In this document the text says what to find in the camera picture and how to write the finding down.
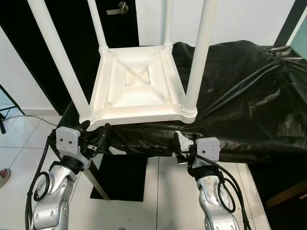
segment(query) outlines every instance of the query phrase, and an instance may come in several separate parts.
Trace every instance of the door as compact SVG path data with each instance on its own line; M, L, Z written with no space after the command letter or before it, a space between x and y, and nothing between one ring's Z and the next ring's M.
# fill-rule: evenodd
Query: door
M45 0L80 85L91 97L99 63L98 41L86 0ZM127 14L107 15L120 0L96 0L110 48L138 46L135 0ZM51 104L62 115L71 101L27 1L1 1L0 26Z

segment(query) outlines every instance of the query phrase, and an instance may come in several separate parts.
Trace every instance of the door handle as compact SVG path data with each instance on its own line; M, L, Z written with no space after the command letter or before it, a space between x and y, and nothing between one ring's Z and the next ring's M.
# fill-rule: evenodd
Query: door handle
M113 14L127 14L129 11L129 7L125 1L121 1L118 4L119 9L114 9L114 10L107 10L106 14L107 15L113 15Z

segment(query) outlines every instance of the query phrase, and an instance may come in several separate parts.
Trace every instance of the black plastic sheet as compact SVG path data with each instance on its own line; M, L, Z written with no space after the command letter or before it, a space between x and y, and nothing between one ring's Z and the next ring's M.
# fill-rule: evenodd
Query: black plastic sheet
M185 90L193 52L187 44L174 44L173 57ZM221 161L256 163L307 156L307 61L291 47L248 41L211 46L197 108L192 124L112 126L109 143L129 154L170 156L174 132L179 130L192 140L218 138ZM73 125L76 116L70 105L60 125Z

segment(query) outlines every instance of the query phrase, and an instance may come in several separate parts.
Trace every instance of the white wall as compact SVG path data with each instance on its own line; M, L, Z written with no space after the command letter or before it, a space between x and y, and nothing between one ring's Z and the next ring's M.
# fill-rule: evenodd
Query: white wall
M173 0L172 41L195 46L203 0ZM211 44L273 45L295 0L218 0ZM165 0L136 0L141 46L162 44Z
M57 115L0 27L0 84L26 114Z

